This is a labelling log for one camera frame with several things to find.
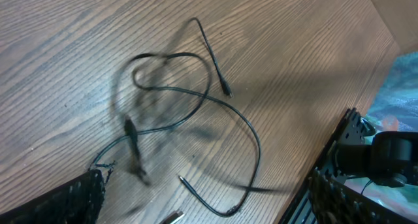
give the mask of cable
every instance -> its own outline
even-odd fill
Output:
[[[206,35],[204,34],[203,28],[201,23],[199,22],[199,20],[197,18],[192,18],[191,20],[195,20],[200,29],[201,29],[201,33],[203,35],[203,38],[206,42],[206,45],[208,47],[208,51],[210,53],[210,56],[212,57],[212,61],[214,62],[217,74],[219,76],[219,81],[221,82],[221,87],[222,90],[224,92],[224,94],[229,95],[229,96],[233,96],[231,89],[229,88],[228,83],[226,82],[226,80],[224,79],[224,77],[221,75],[220,70],[219,70],[219,66],[217,64],[214,52],[212,50],[212,48],[209,45],[209,42],[206,38]],[[221,101],[219,99],[216,99],[214,97],[211,97],[208,95],[209,93],[209,89],[210,89],[210,84],[212,82],[212,75],[210,72],[210,67],[209,64],[207,64],[207,62],[205,62],[205,60],[203,58],[201,58],[200,56],[198,56],[197,54],[193,54],[193,53],[189,53],[189,52],[182,52],[182,53],[177,53],[177,54],[163,54],[163,55],[159,55],[159,54],[150,54],[150,53],[145,53],[145,54],[139,54],[133,58],[131,58],[126,65],[123,67],[124,69],[126,69],[128,66],[130,66],[130,64],[132,64],[132,62],[138,60],[138,59],[143,59],[143,58],[147,58],[147,57],[163,57],[166,59],[166,62],[170,59],[173,59],[175,57],[195,57],[197,59],[199,59],[201,62],[203,62],[204,66],[206,67],[206,70],[208,72],[208,81],[207,81],[207,85],[206,85],[206,89],[204,91],[204,93],[199,93],[196,91],[192,91],[192,90],[188,90],[188,89],[183,89],[183,88],[178,88],[178,87],[170,87],[170,86],[143,86],[141,84],[138,84],[135,80],[135,73],[133,73],[132,77],[133,77],[133,82],[134,85],[136,87],[138,87],[139,89],[143,89],[146,91],[178,91],[180,93],[187,93],[187,94],[191,94],[191,95],[195,95],[200,97],[201,99],[199,100],[199,102],[197,103],[197,106],[184,118],[182,118],[181,120],[177,121],[176,123],[170,124],[168,126],[164,126],[164,127],[159,127],[159,128],[155,128],[155,129],[147,129],[147,130],[143,130],[143,131],[138,131],[138,135],[145,135],[145,134],[149,134],[149,133],[156,133],[156,132],[160,132],[160,131],[165,131],[165,130],[172,130],[175,129],[176,127],[180,126],[181,124],[185,123],[188,119],[190,119],[196,112],[197,110],[202,106],[203,101],[205,99],[209,100],[209,101],[213,101],[217,104],[220,104],[222,106],[226,106],[227,108],[231,109],[233,112],[235,112],[237,115],[240,116],[240,118],[242,120],[244,120],[244,122],[247,124],[247,126],[251,129],[251,132],[253,133],[255,140],[257,142],[257,158],[255,160],[255,167],[253,170],[253,174],[251,175],[250,181],[249,181],[249,185],[247,187],[244,187],[246,189],[246,191],[244,192],[242,198],[240,199],[240,202],[233,206],[232,208],[230,208],[229,210],[227,210],[226,212],[220,212],[215,210],[213,207],[211,207],[194,189],[193,187],[189,184],[189,182],[187,182],[187,180],[181,176],[179,176],[180,181],[185,185],[186,189],[188,189],[192,195],[194,195],[205,207],[207,207],[207,209],[209,209],[211,212],[213,212],[214,214],[221,216],[221,217],[231,217],[234,214],[236,214],[242,207],[242,205],[245,203],[249,192],[250,191],[257,191],[257,189],[252,189],[252,185],[254,183],[255,177],[257,175],[257,170],[259,167],[259,163],[260,163],[260,156],[261,156],[261,142],[260,142],[260,138],[257,134],[257,132],[255,131],[253,125],[233,106],[231,106],[230,104]],[[112,169],[113,166],[115,165],[115,162],[113,162],[112,164],[99,164],[98,162],[100,161],[100,159],[102,158],[102,156],[107,153],[110,149],[112,149],[114,146],[116,146],[117,144],[119,144],[120,142],[123,142],[124,140],[128,139],[128,136],[121,136],[119,138],[117,138],[115,141],[111,142],[109,145],[107,145],[105,148],[103,148],[99,154],[96,156],[96,158],[93,160],[93,162],[90,165],[90,168],[92,168],[92,166],[96,166],[96,167],[102,167],[102,168],[109,168]]]
[[[363,190],[361,190],[360,195],[362,195],[362,194],[363,194],[363,192],[364,192],[364,190],[366,189],[366,187],[368,187],[371,183],[373,183],[373,181],[372,181],[372,180],[369,180],[369,181],[366,183],[366,185],[363,187]]]

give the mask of table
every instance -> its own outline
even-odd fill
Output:
[[[177,175],[227,210],[243,191],[225,181],[246,184],[254,165],[249,130],[204,103],[183,126],[139,138],[151,187],[129,173],[126,144],[104,158],[118,165],[98,223],[159,223],[177,209],[181,223],[277,221],[346,108],[367,111],[399,53],[370,0],[1,0],[0,7],[0,212],[86,171],[123,134],[122,113],[139,129],[187,114],[196,98],[140,91],[120,68],[142,52],[194,52],[209,61],[195,24],[174,40],[196,16],[234,98],[217,80],[210,95],[256,128],[255,185],[283,193],[252,193],[239,214],[222,218],[184,188]],[[156,61],[138,65],[147,83],[203,91],[206,74],[195,61],[158,71]]]

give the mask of black cable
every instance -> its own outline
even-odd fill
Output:
[[[363,187],[363,190],[361,190],[360,195],[362,195],[362,194],[363,194],[363,192],[364,192],[364,190],[366,189],[366,187],[368,187],[371,183],[373,183],[373,181],[372,181],[372,180],[369,180],[369,181],[366,183],[366,185]]]
[[[221,86],[223,89],[223,92],[227,95],[232,96],[232,92],[231,89],[229,88],[228,84],[226,83],[225,79],[222,77],[220,71],[219,71],[219,67],[217,65],[217,61],[215,58],[215,55],[213,53],[212,48],[209,45],[209,42],[206,38],[206,35],[204,34],[203,28],[201,23],[199,22],[199,20],[197,18],[192,18],[191,20],[195,20],[202,32],[202,35],[205,39],[206,45],[208,46],[208,50],[210,53],[210,56],[212,57],[212,61],[214,62],[216,71],[218,73],[219,76],[219,80],[221,82]],[[138,59],[142,59],[142,58],[147,58],[147,57],[163,57],[166,59],[166,62],[172,58],[175,57],[195,57],[197,59],[199,59],[200,61],[203,62],[204,66],[206,67],[206,70],[208,71],[208,83],[206,85],[206,89],[204,91],[204,93],[199,93],[196,91],[192,91],[192,90],[188,90],[188,89],[183,89],[183,88],[178,88],[178,87],[169,87],[169,86],[143,86],[138,84],[135,81],[135,73],[133,73],[132,77],[133,77],[133,82],[135,84],[136,87],[143,89],[143,90],[147,90],[147,91],[178,91],[180,93],[187,93],[187,94],[191,94],[191,95],[195,95],[200,97],[200,101],[197,103],[197,106],[184,118],[182,118],[181,120],[177,121],[176,123],[170,124],[168,126],[164,126],[164,127],[159,127],[159,128],[155,128],[155,129],[148,129],[148,130],[143,130],[143,131],[138,131],[138,135],[145,135],[148,133],[156,133],[156,132],[160,132],[160,131],[165,131],[165,130],[172,130],[175,129],[176,127],[180,126],[181,124],[183,124],[184,122],[186,122],[189,118],[191,118],[196,112],[197,110],[202,106],[202,103],[205,99],[208,99],[210,101],[213,101],[217,104],[226,106],[227,108],[231,109],[233,112],[235,112],[236,114],[238,114],[242,120],[244,120],[244,122],[247,124],[247,126],[251,129],[251,132],[254,134],[255,140],[257,141],[257,158],[255,160],[255,168],[253,170],[253,174],[251,175],[251,179],[249,181],[249,185],[247,187],[245,187],[246,191],[243,194],[240,202],[233,206],[231,209],[227,210],[226,212],[220,212],[215,210],[214,208],[212,208],[204,199],[202,199],[202,197],[197,194],[197,192],[193,189],[193,187],[187,182],[187,180],[183,177],[179,177],[181,182],[185,185],[185,187],[205,206],[207,207],[207,209],[209,209],[210,211],[212,211],[213,213],[215,213],[218,216],[221,217],[231,217],[234,214],[236,214],[242,207],[242,205],[245,203],[249,192],[250,191],[258,191],[256,189],[252,189],[252,185],[254,183],[255,177],[257,175],[257,170],[259,167],[259,163],[260,163],[260,156],[261,156],[261,143],[260,143],[260,139],[259,136],[257,134],[257,132],[255,131],[253,125],[233,106],[231,106],[230,104],[221,101],[219,99],[216,99],[214,97],[211,97],[208,95],[209,89],[210,89],[210,84],[212,82],[212,75],[210,72],[210,67],[209,64],[207,64],[207,62],[205,62],[205,60],[203,60],[203,58],[201,58],[200,56],[198,56],[197,54],[192,54],[192,53],[188,53],[188,52],[183,52],[183,53],[177,53],[177,54],[169,54],[169,55],[158,55],[158,54],[139,54],[133,58],[131,58],[127,64],[124,66],[124,68],[127,68],[128,66],[130,66],[130,64],[132,64],[132,62],[138,60]],[[90,168],[95,165],[96,167],[104,167],[104,168],[110,168],[112,169],[114,166],[114,163],[110,164],[110,165],[106,165],[106,164],[98,164],[99,160],[101,159],[101,157],[108,152],[110,149],[112,149],[114,146],[116,146],[117,144],[119,144],[120,142],[124,141],[128,139],[128,136],[121,136],[119,138],[117,138],[115,141],[111,142],[108,146],[106,146],[105,148],[103,148],[99,154],[96,156],[96,158],[93,160],[93,162],[90,165]]]

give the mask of cable connector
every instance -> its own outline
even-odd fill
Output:
[[[219,81],[221,82],[223,94],[231,98],[234,97],[233,92],[231,91],[231,88],[229,87],[228,82],[223,77],[221,77]]]

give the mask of wooden surface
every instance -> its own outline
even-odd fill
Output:
[[[418,51],[418,0],[372,0],[401,52]]]
[[[210,213],[180,184],[182,175],[219,210],[246,184],[254,139],[236,116],[205,103],[171,132],[139,138],[153,185],[128,173],[121,144],[105,161],[119,162],[99,223],[158,223],[174,210],[181,223],[271,223],[284,212],[347,107],[373,101],[398,46],[370,0],[1,0],[0,212],[83,173],[96,153],[123,134],[118,111],[138,128],[166,125],[196,99],[146,93],[119,69],[141,52],[188,51],[210,57],[195,24],[172,42],[184,21],[200,18],[237,107],[262,142],[256,185],[284,187],[251,194],[242,211]],[[202,91],[206,73],[180,59],[162,71],[146,62],[139,78]]]

